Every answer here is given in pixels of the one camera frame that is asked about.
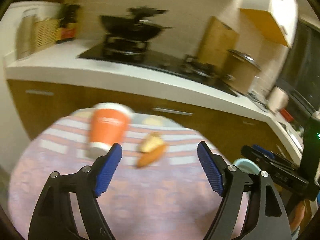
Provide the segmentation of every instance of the black wok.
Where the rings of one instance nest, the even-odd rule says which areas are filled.
[[[150,40],[163,29],[170,28],[162,27],[147,20],[140,20],[135,23],[134,18],[101,15],[100,19],[105,30],[110,34],[134,41]]]

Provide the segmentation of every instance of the blue rubber pad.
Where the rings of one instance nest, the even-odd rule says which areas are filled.
[[[217,192],[219,196],[222,196],[223,184],[221,173],[219,172],[213,160],[210,158],[209,153],[201,144],[198,144],[197,152],[199,161],[204,170],[204,173],[207,176],[212,190]]]
[[[107,154],[107,160],[97,175],[96,187],[94,193],[96,197],[100,197],[103,192],[109,187],[113,174],[118,167],[118,164],[122,158],[122,148],[120,144],[112,147]]]
[[[263,155],[269,157],[270,159],[274,160],[275,159],[275,156],[273,155],[272,152],[266,150],[265,148],[262,148],[261,146],[257,145],[257,144],[254,144],[252,145],[252,148],[257,150],[258,152],[261,152]]]

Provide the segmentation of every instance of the orange and white cup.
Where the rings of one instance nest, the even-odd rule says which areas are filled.
[[[100,103],[94,108],[88,157],[96,159],[106,155],[115,142],[122,141],[134,111],[127,106],[116,103]]]

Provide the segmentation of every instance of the gas stove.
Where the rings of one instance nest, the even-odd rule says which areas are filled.
[[[185,59],[180,59],[161,52],[147,50],[147,44],[144,49],[141,44],[136,46],[132,43],[129,44],[128,41],[116,40],[115,43],[108,43],[107,46],[104,42],[81,53],[79,58],[110,61],[157,70],[210,86],[237,97],[237,94],[227,84],[214,77],[214,66],[201,64],[188,55]]]

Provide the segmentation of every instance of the table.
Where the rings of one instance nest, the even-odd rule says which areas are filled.
[[[203,239],[215,217],[221,197],[212,191],[196,153],[204,140],[213,153],[218,150],[197,131],[170,123],[164,117],[136,115],[120,143],[123,158],[108,190],[98,198],[101,211],[117,240]],[[90,110],[64,117],[33,140],[16,165],[9,188],[12,223],[27,239],[40,192],[52,171],[77,172],[93,160],[86,157]],[[165,156],[145,169],[134,164],[138,143],[158,131],[169,144]],[[77,229],[88,238],[71,193]],[[244,194],[232,237],[240,234],[247,206]]]

